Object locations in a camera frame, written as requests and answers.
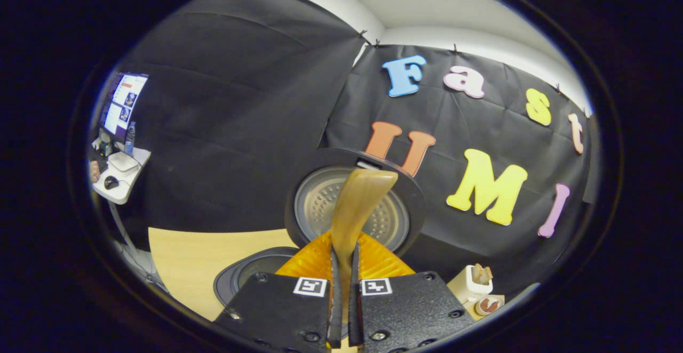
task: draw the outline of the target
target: person's hand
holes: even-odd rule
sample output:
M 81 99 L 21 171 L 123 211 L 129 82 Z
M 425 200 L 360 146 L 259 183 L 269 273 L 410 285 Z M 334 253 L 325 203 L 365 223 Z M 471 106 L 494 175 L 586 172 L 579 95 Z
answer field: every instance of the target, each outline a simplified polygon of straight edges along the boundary
M 90 161 L 90 181 L 96 183 L 100 180 L 100 166 L 97 161 Z

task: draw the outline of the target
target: computer monitor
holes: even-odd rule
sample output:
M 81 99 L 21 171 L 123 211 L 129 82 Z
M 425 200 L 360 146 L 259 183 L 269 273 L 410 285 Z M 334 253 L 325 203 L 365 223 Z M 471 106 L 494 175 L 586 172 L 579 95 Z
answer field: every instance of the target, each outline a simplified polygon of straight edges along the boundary
M 107 85 L 99 125 L 114 141 L 126 141 L 132 110 L 148 78 L 148 74 L 120 72 Z

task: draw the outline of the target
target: small white box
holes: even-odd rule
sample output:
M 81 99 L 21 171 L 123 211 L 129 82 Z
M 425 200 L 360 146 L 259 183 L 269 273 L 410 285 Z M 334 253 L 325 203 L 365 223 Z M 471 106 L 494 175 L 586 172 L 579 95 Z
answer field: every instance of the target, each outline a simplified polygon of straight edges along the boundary
M 493 291 L 493 278 L 488 281 L 488 285 L 478 284 L 472 279 L 473 269 L 474 265 L 465 266 L 447 285 L 462 304 L 476 302 Z
M 114 168 L 116 168 L 119 172 L 126 173 L 135 166 L 138 166 L 138 161 L 135 161 L 132 156 L 129 156 L 128 154 L 125 154 L 122 151 L 119 151 L 117 153 L 112 154 L 109 156 L 107 161 L 112 164 Z

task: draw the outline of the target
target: yellow letter m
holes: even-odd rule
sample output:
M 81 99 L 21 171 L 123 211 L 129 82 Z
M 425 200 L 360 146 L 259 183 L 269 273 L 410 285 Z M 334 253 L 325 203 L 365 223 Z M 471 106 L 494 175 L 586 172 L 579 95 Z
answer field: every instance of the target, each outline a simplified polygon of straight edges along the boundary
M 493 201 L 496 204 L 486 212 L 486 219 L 501 225 L 512 222 L 512 209 L 517 202 L 517 195 L 522 183 L 527 180 L 527 171 L 521 166 L 510 165 L 498 177 L 493 179 L 491 158 L 483 151 L 468 149 L 465 151 L 467 169 L 463 181 L 454 195 L 446 198 L 446 203 L 456 209 L 469 210 L 472 206 L 470 197 L 474 191 L 474 212 L 481 214 Z

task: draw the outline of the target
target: white desk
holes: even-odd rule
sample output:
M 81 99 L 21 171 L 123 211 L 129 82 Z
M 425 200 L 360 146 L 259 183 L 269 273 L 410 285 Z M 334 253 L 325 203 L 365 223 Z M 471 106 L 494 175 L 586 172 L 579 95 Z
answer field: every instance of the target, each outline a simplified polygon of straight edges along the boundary
M 92 185 L 93 190 L 95 190 L 98 195 L 104 197 L 109 202 L 117 203 L 119 205 L 123 205 L 128 201 L 132 186 L 134 185 L 135 180 L 137 180 L 137 176 L 140 175 L 143 166 L 149 161 L 152 152 L 134 147 L 132 148 L 132 155 L 140 164 L 126 172 L 117 170 L 115 166 L 107 162 L 109 167 L 107 170 L 100 173 L 100 180 L 97 180 L 97 182 Z M 105 179 L 110 175 L 119 180 L 119 186 L 107 190 L 105 188 Z

